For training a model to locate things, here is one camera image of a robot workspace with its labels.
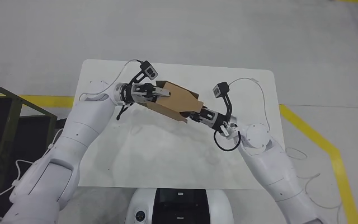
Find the black cable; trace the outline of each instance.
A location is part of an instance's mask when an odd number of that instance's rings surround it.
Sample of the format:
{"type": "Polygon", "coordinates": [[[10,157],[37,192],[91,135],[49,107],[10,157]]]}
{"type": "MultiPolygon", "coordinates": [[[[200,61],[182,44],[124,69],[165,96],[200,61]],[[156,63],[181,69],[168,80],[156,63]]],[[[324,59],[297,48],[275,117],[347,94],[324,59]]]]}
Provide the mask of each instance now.
{"type": "Polygon", "coordinates": [[[126,108],[124,107],[124,105],[122,106],[122,109],[119,111],[119,113],[118,113],[118,115],[117,115],[117,120],[119,120],[120,117],[121,117],[121,115],[122,115],[126,110],[128,110],[129,106],[126,107],[126,108]]]}
{"type": "Polygon", "coordinates": [[[236,146],[234,146],[233,148],[231,148],[231,149],[229,149],[229,150],[227,150],[227,149],[225,149],[225,148],[223,148],[223,147],[221,147],[221,146],[219,145],[218,141],[216,140],[216,133],[217,133],[217,132],[218,132],[217,130],[214,131],[214,141],[215,141],[216,145],[217,145],[221,150],[223,150],[223,151],[225,151],[225,152],[231,152],[231,151],[234,151],[234,150],[240,145],[240,143],[241,143],[241,133],[240,133],[240,131],[238,132],[238,134],[239,134],[239,141],[238,141],[238,143],[236,144],[236,146]]]}

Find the white cable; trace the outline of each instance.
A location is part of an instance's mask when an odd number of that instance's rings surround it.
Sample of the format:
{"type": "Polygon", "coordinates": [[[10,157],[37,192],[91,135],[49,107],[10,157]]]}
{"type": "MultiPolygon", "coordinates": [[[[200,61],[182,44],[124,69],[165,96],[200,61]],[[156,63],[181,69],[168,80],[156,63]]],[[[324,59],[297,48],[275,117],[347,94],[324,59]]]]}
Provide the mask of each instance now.
{"type": "Polygon", "coordinates": [[[52,147],[54,147],[54,144],[55,144],[57,135],[58,135],[58,133],[60,133],[60,131],[62,131],[62,130],[63,130],[63,128],[61,128],[60,130],[58,130],[58,131],[56,132],[54,139],[52,140],[51,144],[49,145],[49,147],[47,148],[46,152],[43,154],[42,157],[44,157],[44,156],[50,151],[50,149],[52,149],[52,147]]]}
{"type": "MultiPolygon", "coordinates": [[[[63,128],[61,128],[60,130],[58,130],[55,134],[54,139],[52,140],[51,144],[49,145],[48,149],[46,150],[46,152],[44,153],[43,157],[50,151],[50,149],[52,149],[52,147],[54,146],[54,143],[56,141],[57,135],[60,133],[60,131],[62,131],[63,128]]],[[[33,164],[33,162],[30,161],[26,161],[26,160],[16,160],[15,161],[15,165],[17,168],[17,178],[12,182],[11,187],[9,187],[8,189],[6,189],[5,191],[3,191],[2,193],[0,193],[0,196],[3,195],[4,193],[8,192],[9,190],[11,190],[13,187],[16,186],[17,182],[20,180],[20,176],[21,176],[21,172],[20,172],[20,167],[18,166],[18,162],[27,162],[28,164],[33,164]]]]}
{"type": "Polygon", "coordinates": [[[26,160],[16,160],[15,165],[16,165],[16,168],[17,168],[17,178],[12,182],[11,187],[9,187],[8,189],[6,189],[6,190],[4,190],[3,192],[0,193],[0,196],[2,196],[4,193],[6,193],[9,190],[11,190],[12,188],[14,188],[16,186],[17,182],[20,180],[21,171],[20,171],[20,167],[18,166],[18,162],[27,162],[28,164],[33,164],[33,162],[26,161],[26,160]]]}
{"type": "MultiPolygon", "coordinates": [[[[287,148],[286,148],[286,154],[287,154],[288,157],[293,158],[293,159],[295,159],[295,160],[305,160],[306,158],[308,158],[308,156],[307,156],[306,153],[304,153],[304,152],[302,152],[301,150],[298,150],[298,149],[296,149],[296,148],[292,148],[292,147],[287,147],[287,148]],[[297,158],[297,157],[294,157],[294,156],[289,156],[289,155],[287,154],[287,150],[294,150],[294,151],[300,152],[300,153],[302,153],[302,155],[304,155],[305,157],[304,157],[304,158],[297,158]]],[[[300,176],[297,176],[297,178],[300,178],[300,179],[308,179],[308,181],[306,182],[306,184],[305,184],[305,186],[304,186],[304,191],[305,191],[306,195],[308,196],[308,198],[312,201],[313,204],[317,205],[317,206],[320,207],[320,208],[325,208],[325,209],[335,209],[335,208],[338,208],[338,210],[337,210],[337,216],[336,216],[336,221],[337,221],[337,224],[340,224],[340,221],[339,221],[339,219],[338,219],[338,215],[339,215],[340,210],[341,210],[341,207],[342,207],[342,201],[341,201],[341,202],[339,203],[339,205],[337,205],[337,206],[333,206],[333,207],[322,206],[322,205],[318,204],[317,202],[315,202],[315,201],[309,196],[309,194],[308,194],[308,192],[307,192],[307,185],[308,185],[313,179],[319,177],[320,174],[321,174],[321,173],[319,172],[319,173],[317,173],[317,174],[315,174],[315,175],[313,175],[313,176],[309,176],[309,177],[306,177],[306,178],[303,178],[303,177],[300,177],[300,176]]]]}
{"type": "Polygon", "coordinates": [[[254,78],[238,78],[238,79],[232,81],[232,82],[229,84],[229,86],[230,86],[231,84],[233,84],[234,82],[239,81],[239,80],[250,80],[250,81],[256,83],[256,85],[259,86],[259,88],[260,88],[260,90],[261,90],[261,92],[262,92],[262,97],[263,97],[263,110],[264,110],[264,112],[265,112],[265,118],[266,118],[267,126],[268,126],[268,129],[271,131],[270,123],[269,123],[269,120],[268,120],[267,114],[266,114],[265,94],[263,93],[262,87],[260,86],[260,84],[258,83],[258,81],[257,81],[256,79],[254,79],[254,78]]]}
{"type": "Polygon", "coordinates": [[[122,74],[122,72],[123,72],[123,70],[125,69],[125,67],[127,66],[127,64],[129,64],[130,62],[139,62],[139,60],[137,60],[137,59],[132,59],[132,60],[127,61],[127,62],[124,64],[124,66],[123,66],[122,70],[120,71],[120,73],[118,74],[118,76],[116,77],[116,79],[115,79],[109,86],[107,86],[104,90],[102,90],[101,92],[96,92],[96,93],[83,92],[83,93],[79,96],[78,100],[81,100],[81,97],[82,97],[83,95],[85,95],[85,94],[86,94],[86,95],[98,95],[98,94],[101,94],[101,93],[103,93],[104,91],[108,90],[108,89],[117,81],[117,79],[118,79],[119,76],[122,74]]]}

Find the black metal frame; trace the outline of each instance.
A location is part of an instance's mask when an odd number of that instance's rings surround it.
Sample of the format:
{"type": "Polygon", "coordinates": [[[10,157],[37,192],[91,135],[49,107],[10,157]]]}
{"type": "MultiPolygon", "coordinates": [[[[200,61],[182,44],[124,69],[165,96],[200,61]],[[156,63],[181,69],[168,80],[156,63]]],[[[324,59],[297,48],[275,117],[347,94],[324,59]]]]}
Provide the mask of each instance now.
{"type": "MultiPolygon", "coordinates": [[[[4,173],[6,172],[6,168],[9,166],[8,164],[8,157],[10,155],[10,145],[12,145],[13,140],[15,138],[18,120],[20,118],[20,112],[22,109],[22,105],[26,105],[43,115],[40,116],[49,116],[50,117],[50,124],[48,129],[48,136],[46,140],[46,145],[49,145],[54,136],[54,129],[57,121],[57,116],[42,109],[39,106],[36,106],[35,104],[5,90],[4,88],[0,87],[0,97],[1,98],[11,98],[11,106],[10,111],[6,120],[6,124],[4,127],[4,132],[2,135],[2,138],[0,139],[0,172],[4,173]]],[[[3,185],[4,182],[4,175],[0,175],[0,186],[3,185]]]]}

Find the gray floor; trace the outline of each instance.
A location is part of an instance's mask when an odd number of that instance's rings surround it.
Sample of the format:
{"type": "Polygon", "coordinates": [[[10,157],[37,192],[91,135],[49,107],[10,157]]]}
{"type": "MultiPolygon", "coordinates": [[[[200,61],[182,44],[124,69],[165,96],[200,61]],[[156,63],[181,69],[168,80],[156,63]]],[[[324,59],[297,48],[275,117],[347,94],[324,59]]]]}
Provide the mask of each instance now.
{"type": "MultiPolygon", "coordinates": [[[[2,0],[0,85],[16,94],[73,96],[86,59],[269,69],[279,103],[299,105],[290,108],[341,149],[357,204],[357,40],[358,4],[329,0],[2,0]]],[[[322,173],[313,197],[339,203],[326,155],[282,125],[286,146],[312,153],[303,165],[295,162],[298,173],[322,173]]],[[[121,223],[132,193],[81,188],[60,222],[121,223]],[[94,212],[98,207],[103,212],[94,212]]],[[[282,223],[272,206],[250,202],[231,199],[237,223],[282,223]]],[[[322,212],[335,223],[336,211],[322,212]]]]}

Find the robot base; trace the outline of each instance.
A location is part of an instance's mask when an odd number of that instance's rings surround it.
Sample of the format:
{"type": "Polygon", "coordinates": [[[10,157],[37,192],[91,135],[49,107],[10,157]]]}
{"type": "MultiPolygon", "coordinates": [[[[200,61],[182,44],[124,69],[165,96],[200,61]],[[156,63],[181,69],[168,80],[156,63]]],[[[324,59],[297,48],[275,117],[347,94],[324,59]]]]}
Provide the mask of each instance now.
{"type": "Polygon", "coordinates": [[[234,217],[222,190],[138,188],[125,223],[234,224],[234,217]]]}

